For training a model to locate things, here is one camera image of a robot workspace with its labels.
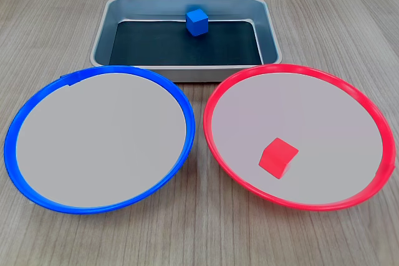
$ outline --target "red cube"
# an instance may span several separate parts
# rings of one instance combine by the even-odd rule
[[[277,179],[281,179],[288,170],[288,164],[299,150],[276,138],[264,149],[259,166]]]

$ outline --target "red plate rim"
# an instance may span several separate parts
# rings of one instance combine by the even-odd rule
[[[373,181],[358,194],[345,199],[340,202],[333,202],[329,204],[318,204],[318,205],[310,205],[310,204],[300,204],[297,202],[287,201],[285,199],[281,199],[279,197],[272,196],[260,189],[252,186],[248,182],[241,179],[233,170],[224,162],[223,158],[219,154],[218,149],[213,140],[212,134],[212,116],[214,112],[214,108],[218,103],[219,99],[223,96],[223,94],[231,88],[236,83],[243,81],[249,77],[262,75],[262,74],[270,74],[270,73],[295,73],[308,75],[311,77],[315,77],[331,83],[341,90],[345,91],[352,98],[361,104],[361,106],[366,109],[366,111],[373,118],[374,122],[377,125],[377,128],[381,134],[382,138],[382,159],[380,166],[375,174]],[[357,90],[351,84],[343,81],[342,79],[328,74],[326,72],[312,69],[309,67],[305,67],[302,65],[292,65],[292,64],[269,64],[269,65],[259,65],[257,67],[253,67],[250,69],[245,69],[235,73],[234,75],[228,77],[226,80],[221,82],[216,90],[210,96],[204,111],[204,134],[206,138],[206,142],[208,143],[209,149],[211,150],[214,158],[220,164],[220,166],[240,185],[251,191],[252,193],[260,196],[264,199],[267,199],[271,202],[275,202],[276,204],[280,204],[286,207],[291,207],[294,209],[308,210],[308,211],[334,211],[339,209],[345,209],[348,207],[356,206],[367,199],[370,199],[372,196],[376,195],[379,190],[384,187],[384,185],[389,180],[392,172],[395,169],[395,157],[396,157],[396,149],[395,149],[395,140],[393,138],[393,133],[389,127],[388,122],[382,115],[381,111],[378,107],[367,98],[361,91]]]

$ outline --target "black tray bottom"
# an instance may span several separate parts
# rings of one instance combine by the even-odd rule
[[[118,25],[110,65],[260,65],[252,25],[209,22],[193,37],[185,22],[125,21]]]

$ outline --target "cube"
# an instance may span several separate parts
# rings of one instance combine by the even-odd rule
[[[208,16],[202,9],[186,13],[186,28],[193,36],[208,32]]]
[[[277,179],[281,179],[298,152],[293,146],[276,138],[263,151],[259,166]]]

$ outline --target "wood grain surface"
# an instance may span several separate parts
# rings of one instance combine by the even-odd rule
[[[22,105],[63,74],[90,67],[107,0],[0,0],[0,142]],[[399,140],[399,0],[265,0],[285,63],[337,75],[370,97]],[[197,135],[181,171],[133,206],[94,216],[48,211],[0,160],[0,265],[399,265],[399,174],[371,200],[304,212],[253,196],[206,145],[215,85],[180,85]]]

